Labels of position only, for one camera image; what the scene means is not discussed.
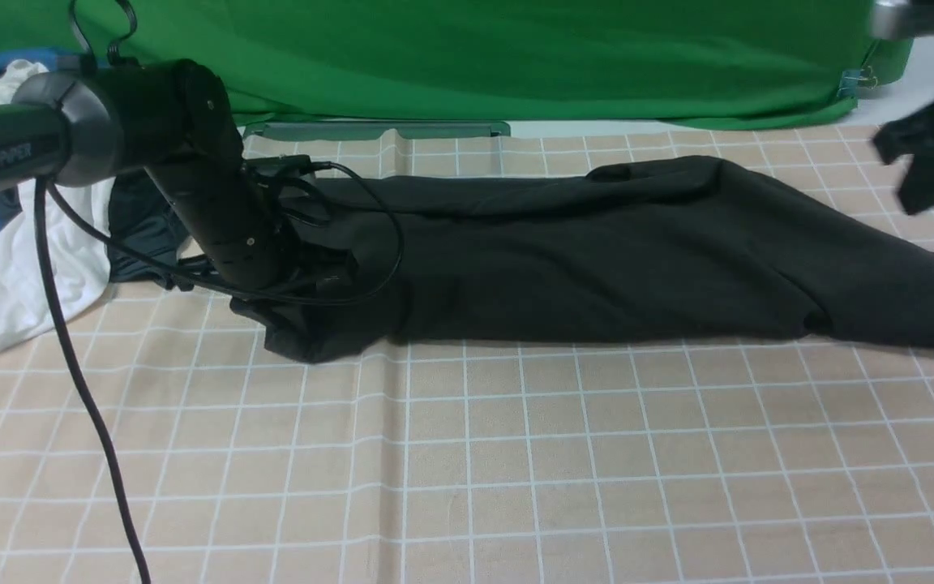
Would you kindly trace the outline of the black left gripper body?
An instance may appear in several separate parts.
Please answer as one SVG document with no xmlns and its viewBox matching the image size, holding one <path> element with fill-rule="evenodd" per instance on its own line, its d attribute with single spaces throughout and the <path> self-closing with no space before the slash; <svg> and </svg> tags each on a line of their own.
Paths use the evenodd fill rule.
<svg viewBox="0 0 934 584">
<path fill-rule="evenodd" d="M 278 264 L 276 280 L 256 296 L 264 304 L 352 304 L 358 302 L 358 261 L 349 249 L 304 243 L 276 235 L 259 238 L 256 251 Z"/>
</svg>

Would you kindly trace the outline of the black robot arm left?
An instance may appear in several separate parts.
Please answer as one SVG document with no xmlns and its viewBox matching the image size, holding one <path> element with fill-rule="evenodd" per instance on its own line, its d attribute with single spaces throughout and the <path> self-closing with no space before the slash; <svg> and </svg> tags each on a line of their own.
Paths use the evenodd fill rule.
<svg viewBox="0 0 934 584">
<path fill-rule="evenodd" d="M 341 306 L 347 251 L 304 243 L 248 177 L 221 79 L 188 59 L 100 71 L 46 71 L 0 105 L 0 191 L 45 178 L 88 187 L 144 169 L 203 249 L 214 276 L 179 281 L 245 300 Z"/>
</svg>

